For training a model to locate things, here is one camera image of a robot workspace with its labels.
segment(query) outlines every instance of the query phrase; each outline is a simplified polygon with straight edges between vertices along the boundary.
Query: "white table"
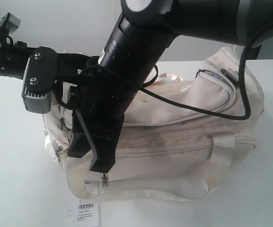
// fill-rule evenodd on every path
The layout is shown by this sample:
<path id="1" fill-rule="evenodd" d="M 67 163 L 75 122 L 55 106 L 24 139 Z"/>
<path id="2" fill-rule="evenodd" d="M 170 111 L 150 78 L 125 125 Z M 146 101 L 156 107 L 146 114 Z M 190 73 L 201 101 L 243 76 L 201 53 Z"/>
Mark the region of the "white table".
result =
<path id="1" fill-rule="evenodd" d="M 159 71 L 194 79 L 201 65 L 160 62 Z M 192 203 L 102 204 L 101 226 L 273 227 L 273 60 L 248 66 L 265 91 L 265 113 L 256 128 L 258 148 L 243 168 Z M 21 86 L 20 80 L 0 78 L 0 227 L 69 227 L 65 174 L 45 153 L 42 117 L 24 109 Z"/>

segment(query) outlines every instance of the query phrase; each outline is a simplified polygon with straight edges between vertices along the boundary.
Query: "barcode label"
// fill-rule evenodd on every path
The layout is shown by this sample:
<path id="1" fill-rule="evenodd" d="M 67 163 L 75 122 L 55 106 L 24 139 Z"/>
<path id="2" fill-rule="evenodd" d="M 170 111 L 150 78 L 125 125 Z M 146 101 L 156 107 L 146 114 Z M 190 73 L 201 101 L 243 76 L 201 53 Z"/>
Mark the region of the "barcode label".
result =
<path id="1" fill-rule="evenodd" d="M 81 204 L 81 205 L 79 205 L 79 210 L 80 209 L 88 209 L 88 208 L 92 208 L 92 207 L 94 207 L 93 203 Z"/>

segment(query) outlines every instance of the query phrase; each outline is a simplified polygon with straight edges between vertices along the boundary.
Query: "fabric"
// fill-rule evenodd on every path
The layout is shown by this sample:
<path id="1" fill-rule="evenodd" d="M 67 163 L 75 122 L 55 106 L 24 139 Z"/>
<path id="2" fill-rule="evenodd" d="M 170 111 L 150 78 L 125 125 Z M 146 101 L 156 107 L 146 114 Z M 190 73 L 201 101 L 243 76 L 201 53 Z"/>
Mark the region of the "fabric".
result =
<path id="1" fill-rule="evenodd" d="M 203 70 L 209 72 L 200 72 L 194 81 L 162 74 L 148 89 L 176 102 L 243 115 L 239 88 L 221 73 L 221 69 L 238 71 L 238 65 L 235 53 L 224 47 L 204 61 Z M 202 197 L 219 189 L 227 172 L 238 168 L 255 148 L 253 130 L 264 111 L 264 94 L 248 69 L 245 77 L 252 114 L 242 122 L 171 106 L 138 92 L 125 113 L 108 187 L 103 187 L 100 173 L 89 171 L 92 152 L 80 159 L 67 157 L 72 112 L 57 103 L 44 115 L 46 147 L 56 154 L 70 190 L 81 199 L 189 201 Z M 99 181 L 100 195 L 86 192 L 85 180 Z"/>

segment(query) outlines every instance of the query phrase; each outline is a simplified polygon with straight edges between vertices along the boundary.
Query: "bag handle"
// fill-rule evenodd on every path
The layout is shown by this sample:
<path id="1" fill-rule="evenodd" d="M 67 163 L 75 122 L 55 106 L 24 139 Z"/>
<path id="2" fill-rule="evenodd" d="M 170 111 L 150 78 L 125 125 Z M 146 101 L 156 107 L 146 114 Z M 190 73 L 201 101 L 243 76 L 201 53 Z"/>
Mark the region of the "bag handle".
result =
<path id="1" fill-rule="evenodd" d="M 134 199 L 157 199 L 170 201 L 192 201 L 198 199 L 208 193 L 218 190 L 221 187 L 233 159 L 233 151 L 235 148 L 234 135 L 232 133 L 222 133 L 213 135 L 212 137 L 213 150 L 203 171 L 203 185 L 206 192 L 196 198 L 184 198 L 169 192 L 152 189 L 126 190 L 95 195 L 84 190 L 83 181 L 79 183 L 80 185 L 76 185 L 76 182 L 68 181 L 68 186 L 75 196 L 91 203 Z"/>

